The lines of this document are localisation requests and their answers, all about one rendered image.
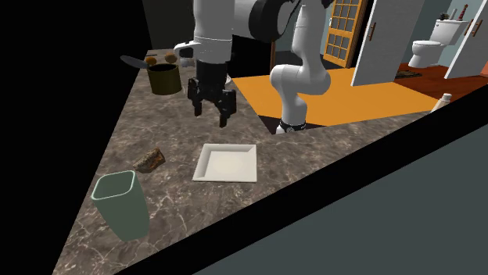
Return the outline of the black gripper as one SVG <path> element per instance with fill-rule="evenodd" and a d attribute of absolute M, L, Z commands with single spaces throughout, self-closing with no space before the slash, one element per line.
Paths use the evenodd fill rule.
<path fill-rule="evenodd" d="M 227 126 L 228 119 L 236 113 L 236 91 L 225 90 L 227 63 L 213 64 L 198 60 L 196 62 L 196 79 L 188 80 L 187 97 L 192 101 L 194 115 L 202 114 L 202 100 L 218 101 L 220 112 L 219 127 Z"/>

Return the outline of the olive green can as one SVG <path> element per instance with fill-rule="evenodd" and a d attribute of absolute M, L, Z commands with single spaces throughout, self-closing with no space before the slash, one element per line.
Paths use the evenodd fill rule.
<path fill-rule="evenodd" d="M 147 72 L 155 95 L 173 95 L 182 89 L 178 65 L 160 63 L 150 66 Z"/>

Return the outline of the black robot stand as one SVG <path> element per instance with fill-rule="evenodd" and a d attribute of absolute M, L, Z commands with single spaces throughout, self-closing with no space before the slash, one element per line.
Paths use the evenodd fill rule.
<path fill-rule="evenodd" d="M 261 121 L 263 122 L 263 124 L 271 134 L 276 134 L 276 128 L 279 125 L 280 119 L 269 117 L 269 116 L 261 116 L 261 115 L 259 115 L 259 118 L 261 119 Z M 308 129 L 318 128 L 318 127 L 322 127 L 322 125 L 306 123 L 304 129 L 308 130 Z"/>

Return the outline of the white square plate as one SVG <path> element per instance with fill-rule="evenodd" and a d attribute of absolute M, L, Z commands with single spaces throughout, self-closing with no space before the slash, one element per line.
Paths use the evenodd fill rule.
<path fill-rule="evenodd" d="M 256 183 L 257 146 L 204 144 L 192 180 Z"/>

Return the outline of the brown bread piece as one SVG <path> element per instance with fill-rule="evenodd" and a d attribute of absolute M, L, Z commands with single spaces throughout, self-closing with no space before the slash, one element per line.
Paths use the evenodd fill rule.
<path fill-rule="evenodd" d="M 145 153 L 138 161 L 133 164 L 133 168 L 140 173 L 151 173 L 158 166 L 166 162 L 163 153 L 158 147 Z"/>

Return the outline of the grey metal spoon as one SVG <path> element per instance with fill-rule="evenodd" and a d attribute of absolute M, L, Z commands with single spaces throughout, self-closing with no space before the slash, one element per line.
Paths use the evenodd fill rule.
<path fill-rule="evenodd" d="M 128 64 L 129 66 L 132 66 L 134 68 L 139 68 L 139 69 L 148 69 L 150 67 L 150 65 L 144 61 L 144 60 L 140 60 L 140 59 L 136 59 L 134 57 L 131 57 L 131 56 L 128 56 L 128 55 L 122 55 L 120 57 L 120 59 Z"/>

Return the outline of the pale green square cup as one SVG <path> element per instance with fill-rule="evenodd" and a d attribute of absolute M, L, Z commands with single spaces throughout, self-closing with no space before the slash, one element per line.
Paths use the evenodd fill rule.
<path fill-rule="evenodd" d="M 132 241 L 149 233 L 149 211 L 134 170 L 100 177 L 91 200 L 120 240 Z"/>

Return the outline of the wooden door with glass panes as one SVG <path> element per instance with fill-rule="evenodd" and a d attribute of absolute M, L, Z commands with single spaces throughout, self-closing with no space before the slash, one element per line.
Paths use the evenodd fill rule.
<path fill-rule="evenodd" d="M 328 24 L 324 60 L 350 68 L 369 0 L 335 0 Z"/>

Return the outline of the white toilet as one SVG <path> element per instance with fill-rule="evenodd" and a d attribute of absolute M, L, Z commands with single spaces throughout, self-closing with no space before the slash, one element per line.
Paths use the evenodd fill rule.
<path fill-rule="evenodd" d="M 465 4 L 457 19 L 454 18 L 457 9 L 453 9 L 451 14 L 441 13 L 435 22 L 430 38 L 412 42 L 413 56 L 408 66 L 419 69 L 437 66 L 443 50 L 455 45 L 461 32 L 468 25 L 468 22 L 463 20 L 467 8 L 468 4 Z"/>

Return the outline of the white bottle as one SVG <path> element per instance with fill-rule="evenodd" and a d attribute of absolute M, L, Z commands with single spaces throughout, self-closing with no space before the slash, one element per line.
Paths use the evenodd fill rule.
<path fill-rule="evenodd" d="M 432 108 L 431 113 L 435 112 L 437 109 L 444 107 L 445 105 L 448 105 L 450 103 L 451 97 L 452 94 L 444 93 Z"/>

